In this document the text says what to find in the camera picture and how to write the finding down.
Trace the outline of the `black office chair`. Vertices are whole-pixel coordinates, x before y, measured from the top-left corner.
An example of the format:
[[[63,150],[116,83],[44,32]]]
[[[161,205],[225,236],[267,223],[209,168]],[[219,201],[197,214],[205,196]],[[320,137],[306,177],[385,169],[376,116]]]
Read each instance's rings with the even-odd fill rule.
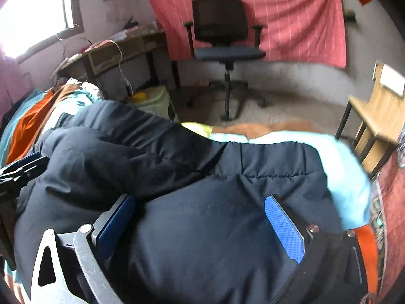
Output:
[[[204,93],[189,98],[188,107],[198,98],[213,91],[225,93],[223,121],[230,119],[230,98],[233,90],[243,91],[264,108],[267,101],[248,82],[232,80],[231,72],[239,61],[256,61],[266,56],[260,49],[262,24],[248,25],[242,0],[193,0],[193,20],[183,23],[192,56],[201,62],[218,62],[225,66],[223,80],[210,81]]]

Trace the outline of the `dark navy puffer jacket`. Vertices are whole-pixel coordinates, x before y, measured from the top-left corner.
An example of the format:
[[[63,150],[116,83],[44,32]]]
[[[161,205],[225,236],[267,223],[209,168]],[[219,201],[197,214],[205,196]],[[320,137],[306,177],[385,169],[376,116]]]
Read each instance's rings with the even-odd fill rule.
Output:
[[[77,231],[122,194],[136,207],[111,277],[132,303],[270,303],[297,265],[265,215],[270,195],[305,222],[342,232],[318,152],[305,144],[215,142],[101,101],[47,131],[34,150],[49,164],[16,210],[26,290],[44,231]]]

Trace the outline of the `pink checked wall cloth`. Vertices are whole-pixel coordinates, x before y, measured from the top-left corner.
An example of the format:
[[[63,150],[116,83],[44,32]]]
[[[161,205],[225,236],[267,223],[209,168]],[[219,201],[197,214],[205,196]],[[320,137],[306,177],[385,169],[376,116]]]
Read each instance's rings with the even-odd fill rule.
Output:
[[[183,23],[192,20],[193,0],[149,0],[163,26],[173,61],[192,55]],[[341,0],[242,0],[248,24],[264,25],[260,47],[267,61],[346,66]]]

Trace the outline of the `wooden chair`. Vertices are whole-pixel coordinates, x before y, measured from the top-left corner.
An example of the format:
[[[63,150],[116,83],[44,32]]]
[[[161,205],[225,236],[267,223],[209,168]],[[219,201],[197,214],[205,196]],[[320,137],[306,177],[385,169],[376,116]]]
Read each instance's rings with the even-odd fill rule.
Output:
[[[349,96],[335,138],[343,138],[350,112],[360,118],[356,135],[345,137],[369,178],[373,178],[399,146],[404,127],[404,76],[389,65],[376,61],[373,91],[369,100]]]

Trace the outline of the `wooden desk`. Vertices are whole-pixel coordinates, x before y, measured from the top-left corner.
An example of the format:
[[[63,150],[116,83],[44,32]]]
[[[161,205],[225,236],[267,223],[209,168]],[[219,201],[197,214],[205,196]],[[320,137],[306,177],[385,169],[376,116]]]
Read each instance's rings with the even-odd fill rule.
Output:
[[[167,48],[166,33],[156,30],[148,34],[130,34],[125,39],[101,41],[66,59],[56,71],[59,78],[75,78],[96,83],[97,77],[141,55],[146,57],[150,79],[146,84],[159,85],[152,52]]]

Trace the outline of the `pink hanging garment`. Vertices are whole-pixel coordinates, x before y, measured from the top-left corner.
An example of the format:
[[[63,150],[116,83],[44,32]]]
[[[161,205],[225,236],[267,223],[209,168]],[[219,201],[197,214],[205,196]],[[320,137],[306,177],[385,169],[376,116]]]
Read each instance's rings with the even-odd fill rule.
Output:
[[[7,57],[3,51],[0,57],[0,90],[1,117],[34,90],[30,74],[21,74],[16,60]]]

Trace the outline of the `colourful striped bed quilt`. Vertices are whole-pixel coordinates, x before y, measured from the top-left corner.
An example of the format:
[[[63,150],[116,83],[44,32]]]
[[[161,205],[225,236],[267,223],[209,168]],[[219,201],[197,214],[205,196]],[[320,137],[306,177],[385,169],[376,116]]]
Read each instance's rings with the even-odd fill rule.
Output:
[[[221,143],[101,100],[1,188],[32,303],[371,303],[365,179],[327,135]]]

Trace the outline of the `yellow-lidded plastic tub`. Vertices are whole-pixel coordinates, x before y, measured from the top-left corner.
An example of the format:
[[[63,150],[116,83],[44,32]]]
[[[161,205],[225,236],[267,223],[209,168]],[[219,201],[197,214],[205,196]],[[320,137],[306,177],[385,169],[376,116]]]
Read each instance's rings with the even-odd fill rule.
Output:
[[[127,97],[126,102],[143,112],[177,122],[178,116],[164,85],[154,86]]]

